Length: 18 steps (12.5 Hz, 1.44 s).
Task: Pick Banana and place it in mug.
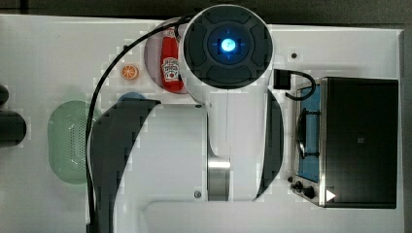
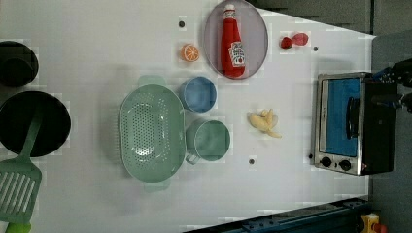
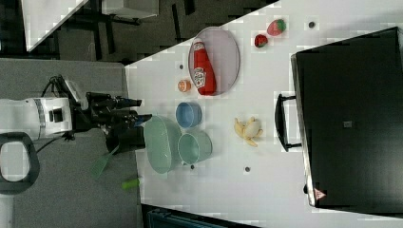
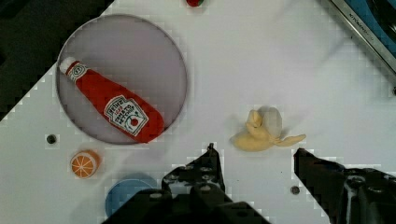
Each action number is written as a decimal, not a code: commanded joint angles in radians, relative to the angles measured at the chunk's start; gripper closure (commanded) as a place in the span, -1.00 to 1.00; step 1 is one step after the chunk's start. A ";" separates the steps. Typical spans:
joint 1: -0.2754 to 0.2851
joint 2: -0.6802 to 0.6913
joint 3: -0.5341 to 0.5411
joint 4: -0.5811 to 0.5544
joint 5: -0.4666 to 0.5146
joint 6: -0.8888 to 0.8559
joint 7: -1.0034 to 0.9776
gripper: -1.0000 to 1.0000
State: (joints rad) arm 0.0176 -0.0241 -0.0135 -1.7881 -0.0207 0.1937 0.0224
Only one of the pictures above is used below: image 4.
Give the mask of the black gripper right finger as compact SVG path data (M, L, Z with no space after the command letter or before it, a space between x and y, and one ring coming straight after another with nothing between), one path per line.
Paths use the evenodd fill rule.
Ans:
M298 176L331 224L396 224L396 182L374 168L346 168L303 148L293 155Z

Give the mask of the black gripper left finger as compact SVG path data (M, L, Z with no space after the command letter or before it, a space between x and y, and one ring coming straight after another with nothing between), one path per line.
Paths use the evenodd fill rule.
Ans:
M178 166L162 179L162 189L170 191L174 197L189 194L195 185L200 184L213 184L222 191L225 190L219 153L213 143L207 146L199 158Z

